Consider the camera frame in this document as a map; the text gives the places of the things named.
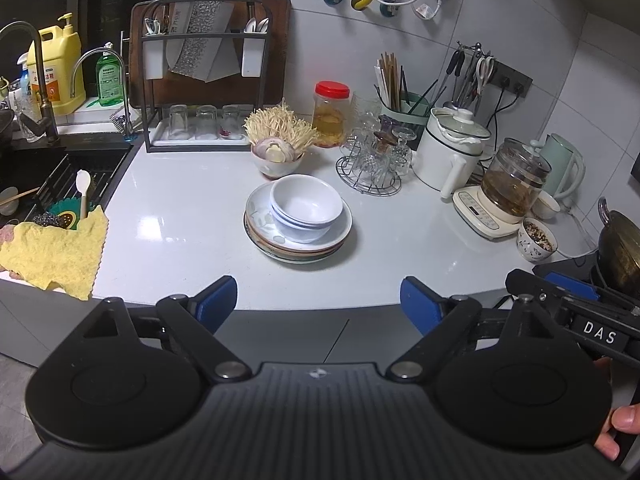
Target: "stack of plates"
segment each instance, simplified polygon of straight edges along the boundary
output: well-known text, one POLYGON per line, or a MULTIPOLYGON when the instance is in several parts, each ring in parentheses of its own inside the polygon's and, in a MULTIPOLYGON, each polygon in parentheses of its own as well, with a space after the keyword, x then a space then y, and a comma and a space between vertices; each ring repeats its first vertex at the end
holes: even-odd
POLYGON ((249 195, 244 212, 244 230, 249 239, 264 254, 288 264, 310 264, 335 253, 347 238, 353 218, 346 202, 342 213, 322 238, 310 244, 287 240, 277 230, 269 209, 269 195, 273 182, 264 184, 249 195))

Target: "white spoon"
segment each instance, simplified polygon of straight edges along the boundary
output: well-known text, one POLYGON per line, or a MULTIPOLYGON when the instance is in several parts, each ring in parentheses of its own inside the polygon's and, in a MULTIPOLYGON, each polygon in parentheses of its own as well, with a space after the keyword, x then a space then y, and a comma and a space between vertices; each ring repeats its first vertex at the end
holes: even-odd
POLYGON ((80 219, 86 218, 86 192, 91 185, 91 175, 85 171, 80 170, 76 175, 76 189, 82 195, 80 199, 80 219))

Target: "tiled wall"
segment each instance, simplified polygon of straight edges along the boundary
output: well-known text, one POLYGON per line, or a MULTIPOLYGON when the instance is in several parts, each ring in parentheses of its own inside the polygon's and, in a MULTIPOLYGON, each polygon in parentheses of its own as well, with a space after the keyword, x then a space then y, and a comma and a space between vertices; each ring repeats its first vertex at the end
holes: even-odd
POLYGON ((640 36, 590 14, 543 133, 567 138, 584 157, 587 170, 574 200, 594 240, 602 228, 601 195, 610 209, 640 224, 640 184, 629 173, 640 153, 638 53, 640 36))
MULTIPOLYGON (((456 40, 481 41, 534 80, 526 99, 500 116, 500 136, 523 140, 542 132, 585 18, 576 0, 449 0, 433 22, 419 20, 407 7, 394 18, 384 18, 375 2, 357 11, 350 0, 335 7, 322 0, 291 1, 285 98, 297 112, 311 113, 313 88, 321 79, 342 81, 357 94, 375 98, 373 66, 385 50, 395 52, 404 64, 410 89, 422 93, 443 71, 456 40)), ((498 94, 489 88, 480 120, 493 111, 498 94)))

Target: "chrome faucet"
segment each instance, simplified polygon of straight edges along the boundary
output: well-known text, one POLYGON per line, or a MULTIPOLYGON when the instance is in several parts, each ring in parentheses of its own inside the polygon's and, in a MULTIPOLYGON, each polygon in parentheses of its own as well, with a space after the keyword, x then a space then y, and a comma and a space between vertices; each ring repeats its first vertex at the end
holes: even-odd
POLYGON ((82 54, 82 56, 80 56, 80 59, 76 61, 74 69, 71 71, 71 85, 69 87, 69 93, 71 97, 76 95, 76 71, 78 70, 80 64, 89 56, 98 54, 99 52, 106 52, 107 54, 115 56, 115 58, 118 60, 118 64, 120 65, 120 81, 122 83, 122 96, 124 98, 124 115, 118 117, 119 124, 116 124, 116 128, 124 136, 124 140, 133 140, 135 138, 135 133, 133 132, 133 127, 131 126, 131 113, 129 111, 129 97, 127 95, 127 82, 125 80, 124 61, 122 60, 120 54, 118 54, 115 50, 106 46, 99 46, 97 48, 92 48, 91 50, 82 54))
POLYGON ((40 113, 41 120, 33 121, 29 116, 20 114, 20 120, 35 135, 47 134, 47 142, 53 144, 58 142, 58 127, 56 118, 53 115, 53 106, 47 95, 47 81, 44 77, 44 61, 42 60, 42 39, 40 33, 28 22, 13 22, 0 30, 0 40, 14 30, 24 30, 31 35, 36 53, 36 73, 38 75, 38 88, 40 91, 40 113))

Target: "jar with red lid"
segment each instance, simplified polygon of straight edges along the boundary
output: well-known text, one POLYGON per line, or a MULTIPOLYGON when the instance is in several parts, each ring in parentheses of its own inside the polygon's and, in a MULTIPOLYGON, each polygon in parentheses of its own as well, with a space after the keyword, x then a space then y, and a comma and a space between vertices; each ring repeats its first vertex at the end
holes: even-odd
POLYGON ((316 84, 313 120, 313 127, 319 133, 316 146, 332 148, 344 142, 350 94, 349 87, 342 83, 320 81, 316 84))

